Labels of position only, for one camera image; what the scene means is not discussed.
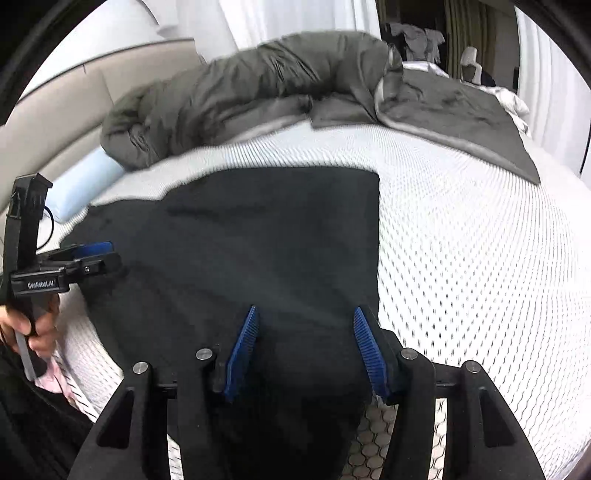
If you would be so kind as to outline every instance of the wire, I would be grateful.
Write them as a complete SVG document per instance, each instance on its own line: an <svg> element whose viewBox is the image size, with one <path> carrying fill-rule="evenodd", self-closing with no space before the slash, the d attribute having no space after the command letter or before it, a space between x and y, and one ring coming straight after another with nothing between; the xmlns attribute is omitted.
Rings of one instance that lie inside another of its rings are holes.
<svg viewBox="0 0 591 480"><path fill-rule="evenodd" d="M43 209L44 209L44 210L47 210L47 213L49 213L49 218L51 218L51 232L49 233L49 238L48 238L47 240L45 240L45 243L44 243L42 246L40 246L40 247L37 247L37 250L39 250L39 249L43 248L44 246L46 246L46 245L49 243L49 240L51 240L51 237L53 236L53 229L54 229L54 227L55 227L55 225L56 225L56 221L53 219L53 213L52 213L52 212L51 212L51 210L50 210L50 209L47 207L47 205L45 205L45 206L43 207Z"/></svg>

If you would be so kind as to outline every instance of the crumpled blanket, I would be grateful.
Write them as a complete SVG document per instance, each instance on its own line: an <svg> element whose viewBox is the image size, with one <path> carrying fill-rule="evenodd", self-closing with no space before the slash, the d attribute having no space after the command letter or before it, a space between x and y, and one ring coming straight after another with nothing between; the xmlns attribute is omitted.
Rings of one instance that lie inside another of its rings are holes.
<svg viewBox="0 0 591 480"><path fill-rule="evenodd" d="M105 118L101 144L136 170L306 117L315 128L382 123L540 182L511 117L495 99L404 70L395 48L360 32L290 35L135 89Z"/></svg>

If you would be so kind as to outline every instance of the beige upholstered headboard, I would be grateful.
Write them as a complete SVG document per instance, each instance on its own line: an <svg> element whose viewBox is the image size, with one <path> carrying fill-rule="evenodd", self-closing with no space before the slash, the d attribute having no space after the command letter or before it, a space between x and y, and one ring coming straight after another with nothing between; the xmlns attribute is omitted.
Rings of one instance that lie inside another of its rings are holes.
<svg viewBox="0 0 591 480"><path fill-rule="evenodd" d="M78 65L17 103L0 127L0 270L14 178L40 171L55 180L99 145L103 118L124 93L200 63L193 40L128 48Z"/></svg>

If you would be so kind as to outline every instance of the blue comb-like tip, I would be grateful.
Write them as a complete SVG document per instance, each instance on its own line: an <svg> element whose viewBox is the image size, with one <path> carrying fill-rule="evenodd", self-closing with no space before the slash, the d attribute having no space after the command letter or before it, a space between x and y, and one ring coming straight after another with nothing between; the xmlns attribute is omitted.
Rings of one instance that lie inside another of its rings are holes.
<svg viewBox="0 0 591 480"><path fill-rule="evenodd" d="M244 376L246 375L258 335L258 326L258 311L253 305L246 316L246 320L226 366L226 387L223 390L223 394L228 402L234 400L244 381Z"/></svg>
<svg viewBox="0 0 591 480"><path fill-rule="evenodd" d="M365 315L359 307L355 309L353 314L353 331L374 392L382 398L388 398L390 389L388 388L386 362L379 351Z"/></svg>

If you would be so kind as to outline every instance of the silver screw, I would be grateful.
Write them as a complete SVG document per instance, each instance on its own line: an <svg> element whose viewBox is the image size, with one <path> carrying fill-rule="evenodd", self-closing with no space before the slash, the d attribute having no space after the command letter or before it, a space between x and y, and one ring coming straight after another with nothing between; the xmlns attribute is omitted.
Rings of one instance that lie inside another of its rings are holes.
<svg viewBox="0 0 591 480"><path fill-rule="evenodd" d="M468 360L466 362L466 369L473 374L477 374L480 371L480 364L474 360Z"/></svg>
<svg viewBox="0 0 591 480"><path fill-rule="evenodd" d="M198 360L209 360L213 355L213 352L210 348L202 348L198 350L195 356Z"/></svg>
<svg viewBox="0 0 591 480"><path fill-rule="evenodd" d="M148 364L146 362L137 362L134 365L134 374L141 375L148 369Z"/></svg>
<svg viewBox="0 0 591 480"><path fill-rule="evenodd" d="M402 355L402 358L405 358L406 360L414 360L418 357L417 351L413 348L403 348L400 354Z"/></svg>

